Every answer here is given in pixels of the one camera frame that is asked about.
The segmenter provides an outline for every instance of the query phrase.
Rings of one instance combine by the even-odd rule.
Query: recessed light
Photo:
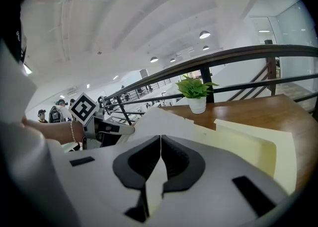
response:
[[[211,34],[208,32],[208,31],[202,31],[200,33],[200,39],[204,39],[204,38],[207,38],[209,37]]]
[[[157,61],[158,61],[158,58],[156,58],[156,57],[152,57],[150,59],[150,63],[154,63],[154,62],[157,62]]]
[[[32,71],[30,70],[30,68],[28,66],[24,65],[24,69],[25,69],[26,74],[29,75],[32,73]]]

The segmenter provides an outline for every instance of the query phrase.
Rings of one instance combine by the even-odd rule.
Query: wooden table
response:
[[[188,105],[161,108],[213,130],[215,130],[214,120],[222,119],[292,133],[297,159],[296,189],[306,184],[316,166],[318,123],[297,103],[283,94],[208,103],[206,111],[202,114],[193,114]]]

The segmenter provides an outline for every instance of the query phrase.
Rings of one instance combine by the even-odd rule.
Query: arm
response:
[[[66,144],[74,141],[72,137],[70,122],[45,124],[27,120],[26,118],[23,118],[22,122],[25,126],[29,126],[40,131],[47,139],[57,140],[61,144]],[[75,139],[78,142],[81,142],[84,137],[82,124],[80,122],[73,122],[72,126]]]

